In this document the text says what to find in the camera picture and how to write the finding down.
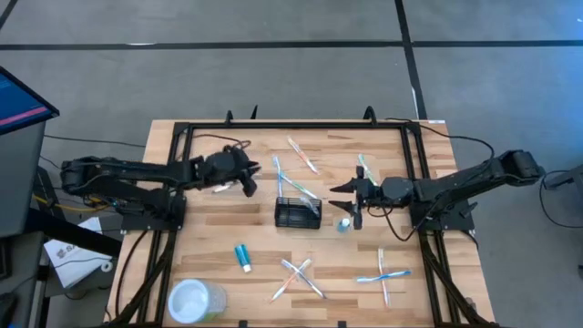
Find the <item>wooden table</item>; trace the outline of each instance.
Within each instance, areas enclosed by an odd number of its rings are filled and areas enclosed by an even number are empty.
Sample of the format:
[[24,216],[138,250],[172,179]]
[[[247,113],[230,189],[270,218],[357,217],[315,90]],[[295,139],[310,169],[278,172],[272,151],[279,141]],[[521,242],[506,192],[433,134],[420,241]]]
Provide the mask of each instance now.
[[[144,161],[165,164],[168,160],[171,131],[175,121],[152,122]],[[446,133],[445,124],[430,124]],[[427,286],[425,282],[417,235],[408,242],[397,240],[384,218],[363,214],[363,229],[347,234],[337,232],[334,223],[347,216],[327,203],[327,200],[353,200],[351,194],[338,194],[329,188],[344,184],[354,176],[357,155],[363,153],[377,180],[384,177],[406,177],[403,147],[398,130],[390,129],[213,129],[196,130],[195,134],[213,133],[237,139],[251,140],[245,151],[251,160],[260,162],[261,175],[256,178],[258,189],[252,198],[243,195],[240,187],[219,194],[211,190],[186,192],[188,210],[184,227],[178,234],[172,263],[171,286],[188,278],[201,278],[220,284],[228,294],[226,312],[212,326],[237,326],[248,320],[249,326],[336,326],[346,321],[349,326],[432,326]],[[300,144],[321,171],[313,174],[286,140]],[[413,138],[412,152],[416,155]],[[219,151],[225,140],[195,138],[193,155],[207,156]],[[432,177],[456,170],[450,141],[433,132],[424,131],[424,145]],[[271,155],[278,155],[281,167],[323,200],[322,227],[317,231],[276,228],[273,211],[277,197],[276,170]],[[420,176],[418,160],[415,169]],[[284,182],[285,197],[298,197],[299,191]],[[394,210],[391,215],[395,228],[405,235],[410,231],[408,210]],[[108,309],[114,313],[118,277],[130,247],[139,232],[128,234],[118,261],[118,271],[109,296]],[[121,307],[143,282],[147,267],[152,233],[142,240],[128,265],[121,291]],[[233,247],[245,243],[250,251],[252,272],[243,273]],[[460,232],[445,234],[447,255],[455,284],[465,297],[471,297],[478,312],[494,320],[486,283],[482,274],[476,246]],[[413,274],[387,281],[392,307],[385,308],[379,282],[358,284],[356,276],[378,273],[377,249],[385,249],[387,271],[410,269]],[[322,300],[305,284],[293,282],[286,293],[269,304],[290,273],[280,265],[287,259],[300,265],[307,258],[313,263],[307,269],[328,300]],[[438,283],[444,320],[445,291]],[[150,295],[148,318],[158,296],[157,286]],[[164,326],[178,326],[168,310]]]

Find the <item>monitor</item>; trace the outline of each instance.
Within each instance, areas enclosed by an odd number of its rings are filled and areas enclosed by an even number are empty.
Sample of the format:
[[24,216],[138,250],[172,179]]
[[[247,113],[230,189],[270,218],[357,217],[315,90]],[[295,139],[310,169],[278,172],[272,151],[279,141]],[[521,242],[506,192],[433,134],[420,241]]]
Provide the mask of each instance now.
[[58,115],[55,107],[0,67],[0,135]]

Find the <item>black cable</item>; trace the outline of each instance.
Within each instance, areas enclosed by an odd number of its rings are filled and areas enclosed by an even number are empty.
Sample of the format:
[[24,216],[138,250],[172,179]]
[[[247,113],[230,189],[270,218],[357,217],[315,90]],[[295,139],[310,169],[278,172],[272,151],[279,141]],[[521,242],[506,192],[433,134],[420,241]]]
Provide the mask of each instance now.
[[12,291],[10,291],[10,292],[11,292],[11,293],[12,293],[12,292],[15,292],[15,291],[16,291],[18,288],[20,288],[20,286],[24,285],[26,282],[28,282],[29,280],[31,280],[31,279],[33,279],[33,278],[36,278],[36,274],[34,274],[34,275],[32,275],[32,276],[30,276],[30,277],[28,277],[28,278],[24,279],[23,281],[19,282],[19,283],[17,284],[17,286],[16,286],[15,288],[13,288],[13,289],[12,289]]
[[547,175],[555,174],[555,173],[565,173],[565,172],[568,172],[568,171],[564,170],[564,169],[557,169],[554,171],[550,171],[543,176],[543,179],[540,181],[540,186],[538,187],[538,200],[540,200],[540,208],[543,210],[543,213],[545,213],[545,216],[547,217],[547,219],[550,220],[551,222],[553,222],[554,224],[556,224],[557,226],[563,227],[563,228],[570,228],[570,229],[581,229],[581,228],[583,228],[583,226],[570,226],[570,225],[559,223],[559,222],[553,220],[553,218],[551,218],[550,215],[548,214],[547,208],[545,207],[545,202],[543,201],[543,187],[545,186],[545,179],[547,178]]
[[[86,260],[71,260],[71,261],[66,261],[66,262],[64,262],[64,263],[61,263],[60,265],[57,265],[57,266],[55,267],[55,269],[56,269],[56,268],[60,268],[60,267],[62,267],[63,265],[67,265],[67,264],[69,264],[69,263],[73,263],[73,262],[84,262],[84,261],[93,261],[93,260],[107,260],[107,261],[109,261],[110,259],[104,259],[104,258],[91,258],[91,259],[86,259]],[[33,274],[33,275],[31,275],[30,277],[28,277],[28,278],[24,279],[23,281],[19,282],[19,283],[17,284],[17,286],[16,286],[15,288],[13,288],[13,289],[12,289],[12,291],[11,291],[11,292],[14,292],[14,291],[15,291],[15,290],[17,290],[18,288],[20,288],[20,286],[22,286],[23,284],[25,284],[26,282],[28,282],[29,280],[31,280],[31,279],[33,279],[33,278],[36,278],[36,273],[35,273],[35,274]]]
[[109,323],[111,323],[111,314],[109,313],[109,310],[107,309],[107,306],[106,306],[106,314],[107,314],[107,321]]
[[461,232],[464,233],[464,235],[469,237],[469,239],[471,239],[474,242],[477,250],[480,250],[480,245],[477,243],[476,237],[474,237],[474,235],[472,235],[472,233],[470,231],[461,231]]
[[201,138],[201,137],[221,138],[221,139],[225,139],[225,140],[234,141],[236,143],[233,145],[233,147],[240,146],[241,149],[245,149],[251,145],[250,140],[239,140],[236,138],[223,137],[223,136],[218,136],[218,135],[214,135],[214,134],[210,134],[210,133],[203,133],[203,134],[192,136],[192,138]]
[[52,160],[50,160],[50,159],[48,159],[46,157],[43,157],[43,155],[39,155],[38,157],[40,157],[41,159],[44,159],[45,161],[47,161],[50,165],[52,165],[56,169],[61,170],[61,168],[59,168],[59,166],[57,164],[55,164],[54,161],[52,161]]
[[393,232],[394,237],[396,239],[398,239],[399,241],[408,241],[411,238],[411,236],[413,236],[413,234],[419,229],[418,227],[421,226],[421,224],[419,224],[419,226],[414,227],[411,230],[411,232],[409,233],[409,235],[407,237],[403,238],[403,237],[401,237],[401,236],[399,236],[397,234],[397,231],[394,229],[393,223],[391,222],[391,219],[389,218],[389,214],[391,214],[393,212],[393,207],[389,208],[389,211],[388,212],[386,211],[386,207],[381,207],[381,209],[383,210],[383,214],[381,214],[381,215],[372,214],[370,207],[367,209],[367,212],[372,217],[375,217],[375,218],[385,218],[386,219],[386,222],[389,223],[389,228],[391,228],[391,231]]
[[45,138],[54,138],[54,139],[59,139],[59,140],[79,141],[79,142],[108,143],[108,144],[122,145],[122,146],[136,147],[136,148],[145,148],[146,147],[144,145],[138,145],[138,144],[123,142],[123,141],[96,140],[96,139],[84,139],[84,138],[68,138],[68,137],[51,136],[51,135],[47,135],[47,134],[45,134]]
[[107,258],[100,258],[100,257],[95,257],[95,258],[90,258],[90,259],[84,259],[84,260],[71,260],[71,261],[66,261],[65,263],[61,263],[59,265],[57,265],[55,267],[55,269],[62,267],[63,265],[67,265],[69,263],[75,263],[75,262],[86,262],[86,261],[94,261],[94,260],[104,260],[104,261],[110,261],[112,259],[107,259]]
[[147,232],[148,231],[143,231],[139,235],[139,237],[136,239],[136,242],[134,242],[133,246],[129,250],[128,256],[126,258],[126,262],[124,263],[124,266],[121,269],[121,273],[119,274],[118,291],[116,292],[116,317],[119,317],[119,295],[121,292],[121,284],[124,281],[124,275],[126,274],[126,269],[128,268],[129,260],[131,259],[131,256],[134,254],[134,251],[136,250],[136,248],[138,247],[139,242],[142,240],[142,238],[144,238],[144,236],[146,236]]
[[79,296],[78,298],[71,297],[71,296],[67,295],[66,293],[64,293],[64,295],[65,295],[65,297],[67,297],[71,301],[80,301],[80,300],[83,300],[85,298],[85,296],[87,296],[88,293],[89,293],[88,291],[85,291],[85,293],[83,295]]

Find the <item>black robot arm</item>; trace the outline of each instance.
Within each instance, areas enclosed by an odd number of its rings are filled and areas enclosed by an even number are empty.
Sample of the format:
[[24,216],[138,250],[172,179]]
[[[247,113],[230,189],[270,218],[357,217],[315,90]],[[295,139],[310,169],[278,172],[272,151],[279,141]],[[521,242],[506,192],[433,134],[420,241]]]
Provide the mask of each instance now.
[[[186,207],[186,198],[176,191],[238,181],[251,197],[257,189],[251,177],[260,169],[242,149],[225,146],[205,159],[199,156],[168,165],[85,157],[64,161],[60,175],[64,192],[93,196],[123,214],[122,230],[173,231],[181,229]],[[166,187],[148,190],[137,186],[138,181]]]
[[414,227],[430,218],[432,223],[425,224],[426,230],[442,230],[445,226],[447,229],[459,227],[458,230],[469,230],[464,228],[473,228],[473,222],[458,222],[467,219],[475,206],[465,205],[467,199],[505,184],[516,187],[532,185],[544,173],[532,155],[523,150],[507,151],[497,158],[440,179],[385,178],[380,187],[375,187],[363,176],[363,168],[357,167],[356,179],[331,189],[335,192],[355,192],[356,202],[331,200],[330,203],[348,211],[354,217],[354,228],[357,230],[363,226],[362,207],[407,206],[411,210]]

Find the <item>toothbrush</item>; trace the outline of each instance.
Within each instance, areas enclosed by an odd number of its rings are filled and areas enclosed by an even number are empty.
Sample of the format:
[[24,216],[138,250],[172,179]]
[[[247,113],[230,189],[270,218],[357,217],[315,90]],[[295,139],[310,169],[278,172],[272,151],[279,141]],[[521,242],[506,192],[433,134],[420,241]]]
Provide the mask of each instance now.
[[382,281],[384,279],[389,279],[389,278],[395,278],[395,277],[403,277],[403,276],[407,276],[410,275],[411,272],[410,271],[404,271],[404,272],[393,272],[393,273],[386,273],[386,274],[381,274],[378,277],[373,277],[373,278],[369,278],[369,277],[358,277],[356,278],[356,282],[379,282]]
[[277,168],[277,191],[280,197],[282,197],[283,193],[281,192],[281,167],[280,167],[280,160],[277,156],[273,156],[273,165]]
[[366,165],[366,163],[364,162],[364,156],[363,154],[358,154],[358,162],[361,164],[361,166],[364,169],[364,173],[366,174],[366,177],[373,183],[373,185],[375,187],[378,187],[379,184],[376,183],[376,181],[374,180],[373,177],[373,173],[368,169],[368,166]]
[[303,159],[303,161],[306,163],[306,165],[308,165],[308,167],[312,170],[312,172],[314,172],[316,174],[320,174],[318,169],[316,169],[316,167],[312,164],[310,159],[308,159],[308,156],[303,152],[303,150],[300,148],[300,146],[297,143],[295,143],[295,141],[292,140],[292,137],[288,136],[288,142],[290,143],[293,150],[295,150],[295,152],[298,153],[298,155]]
[[[312,259],[307,259],[306,261],[304,261],[302,263],[302,266],[299,267],[298,270],[299,271],[303,271],[303,269],[307,268],[308,265],[310,265],[310,263],[312,263]],[[273,297],[271,297],[271,301],[270,302],[273,302],[273,301],[277,300],[277,298],[280,297],[283,294],[283,292],[285,292],[285,289],[288,288],[288,286],[290,285],[290,283],[293,282],[293,279],[296,278],[297,275],[298,275],[298,272],[294,272],[290,276],[290,279],[288,279],[287,282],[285,282],[283,284],[283,286],[277,292],[275,292],[275,294],[273,294]]]
[[[384,250],[380,247],[378,251],[378,256],[379,256],[379,273],[383,275]],[[383,286],[384,305],[386,305],[386,307],[389,307],[391,306],[391,298],[389,297],[389,292],[386,289],[386,283],[384,283],[384,280],[381,280],[381,285]]]
[[302,187],[300,184],[298,184],[297,182],[294,182],[293,180],[291,180],[290,178],[288,178],[285,173],[281,173],[280,174],[281,178],[288,181],[293,187],[297,188],[299,191],[303,192],[304,194],[312,197],[313,199],[317,200],[318,197],[316,195],[314,195],[311,191],[305,189],[304,187]]
[[302,196],[300,197],[300,201],[303,203],[303,205],[307,206],[308,209],[312,210],[312,212],[316,214],[317,217],[320,217],[320,212],[318,211],[318,208],[314,204],[312,204],[310,200]]

